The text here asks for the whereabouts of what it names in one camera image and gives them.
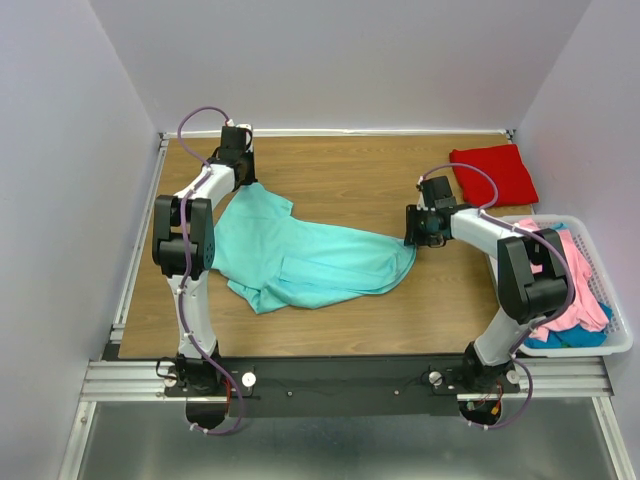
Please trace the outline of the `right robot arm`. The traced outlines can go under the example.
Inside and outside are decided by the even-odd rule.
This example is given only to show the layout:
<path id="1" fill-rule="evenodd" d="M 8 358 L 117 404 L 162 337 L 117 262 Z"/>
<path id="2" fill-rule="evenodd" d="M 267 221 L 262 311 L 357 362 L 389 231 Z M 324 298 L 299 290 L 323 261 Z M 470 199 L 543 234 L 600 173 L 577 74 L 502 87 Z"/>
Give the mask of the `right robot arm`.
<path id="1" fill-rule="evenodd" d="M 559 233 L 530 231 L 459 204 L 445 176 L 420 178 L 419 201 L 406 207 L 404 243 L 442 247 L 462 241 L 497 263 L 499 309 L 484 333 L 463 354 L 457 379 L 480 392 L 505 375 L 525 339 L 562 316 L 575 299 L 575 286 Z"/>

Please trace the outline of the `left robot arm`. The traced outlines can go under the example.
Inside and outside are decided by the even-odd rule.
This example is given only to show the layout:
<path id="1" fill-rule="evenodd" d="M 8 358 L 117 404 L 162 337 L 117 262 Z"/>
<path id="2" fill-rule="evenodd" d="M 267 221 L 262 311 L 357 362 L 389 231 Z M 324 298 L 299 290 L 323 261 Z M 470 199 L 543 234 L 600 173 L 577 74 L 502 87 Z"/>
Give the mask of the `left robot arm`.
<path id="1" fill-rule="evenodd" d="M 255 181 L 253 127 L 228 124 L 194 180 L 154 202 L 152 259 L 170 287 L 180 332 L 173 370 L 164 376 L 169 388 L 212 396 L 228 385 L 228 377 L 211 363 L 218 352 L 208 301 L 216 252 L 213 210 Z"/>

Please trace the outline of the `teal t shirt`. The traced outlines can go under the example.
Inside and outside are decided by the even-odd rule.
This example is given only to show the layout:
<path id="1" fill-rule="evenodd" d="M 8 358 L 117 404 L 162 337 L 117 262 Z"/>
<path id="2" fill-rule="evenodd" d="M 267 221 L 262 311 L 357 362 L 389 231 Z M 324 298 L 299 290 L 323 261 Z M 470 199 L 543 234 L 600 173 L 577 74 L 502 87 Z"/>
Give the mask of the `teal t shirt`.
<path id="1" fill-rule="evenodd" d="M 259 183 L 235 194 L 214 234 L 214 269 L 257 314 L 385 294 L 416 260 L 398 238 L 301 221 L 291 201 Z"/>

